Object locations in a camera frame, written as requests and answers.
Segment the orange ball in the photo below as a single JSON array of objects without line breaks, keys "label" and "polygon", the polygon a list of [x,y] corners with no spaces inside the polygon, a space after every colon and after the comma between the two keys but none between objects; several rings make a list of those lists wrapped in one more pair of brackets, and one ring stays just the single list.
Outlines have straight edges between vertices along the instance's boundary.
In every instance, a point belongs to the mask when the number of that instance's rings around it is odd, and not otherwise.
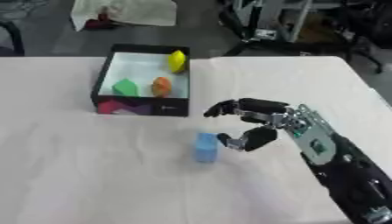
[{"label": "orange ball", "polygon": [[152,83],[151,91],[156,97],[166,97],[172,92],[172,83],[165,77],[158,77]]}]

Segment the blue cube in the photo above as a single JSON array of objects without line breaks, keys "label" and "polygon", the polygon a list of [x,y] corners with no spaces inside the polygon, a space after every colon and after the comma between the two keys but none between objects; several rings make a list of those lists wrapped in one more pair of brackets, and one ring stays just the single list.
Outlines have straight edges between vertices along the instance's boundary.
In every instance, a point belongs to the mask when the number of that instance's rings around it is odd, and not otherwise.
[{"label": "blue cube", "polygon": [[218,139],[215,134],[199,133],[194,145],[194,159],[201,163],[212,163],[218,154]]}]

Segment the table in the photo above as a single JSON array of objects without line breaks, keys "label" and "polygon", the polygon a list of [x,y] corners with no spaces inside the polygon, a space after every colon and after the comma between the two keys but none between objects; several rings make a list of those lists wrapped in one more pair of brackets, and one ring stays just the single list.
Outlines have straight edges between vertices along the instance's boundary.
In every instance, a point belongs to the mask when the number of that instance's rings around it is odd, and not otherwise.
[{"label": "table", "polygon": [[192,161],[198,131],[254,127],[201,116],[230,98],[305,102],[392,174],[391,110],[341,59],[193,60],[187,118],[97,115],[89,91],[103,61],[0,59],[1,223],[345,222],[285,133]]}]

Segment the metal frame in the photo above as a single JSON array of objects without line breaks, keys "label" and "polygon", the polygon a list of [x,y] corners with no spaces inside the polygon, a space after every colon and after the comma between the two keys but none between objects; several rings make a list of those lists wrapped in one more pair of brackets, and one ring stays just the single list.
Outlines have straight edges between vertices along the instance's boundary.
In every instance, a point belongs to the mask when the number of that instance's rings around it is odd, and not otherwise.
[{"label": "metal frame", "polygon": [[[242,8],[243,0],[233,1],[233,10],[237,14],[237,17],[241,20],[243,25],[248,25],[249,15],[252,11],[252,7],[255,4],[262,5],[262,13],[260,15],[258,27],[262,29],[269,29],[271,26],[275,26],[281,32],[285,41],[294,43],[298,39],[302,26],[306,20],[310,10],[314,9],[331,9],[340,6],[340,3],[314,3],[313,0],[302,0],[298,3],[285,3],[285,0],[255,0],[253,3],[249,3],[247,6]],[[300,10],[298,19],[294,24],[292,32],[288,32],[282,24],[278,23],[278,18],[282,10]]]}]

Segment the wire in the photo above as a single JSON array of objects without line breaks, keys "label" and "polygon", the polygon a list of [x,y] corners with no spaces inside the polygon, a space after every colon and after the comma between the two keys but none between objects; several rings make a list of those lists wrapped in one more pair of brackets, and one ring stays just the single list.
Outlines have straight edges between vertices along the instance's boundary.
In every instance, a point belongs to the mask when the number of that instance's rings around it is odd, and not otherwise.
[{"label": "wire", "polygon": [[37,8],[49,4],[49,0],[16,0],[12,3],[0,3],[0,18],[20,20],[29,17]]}]

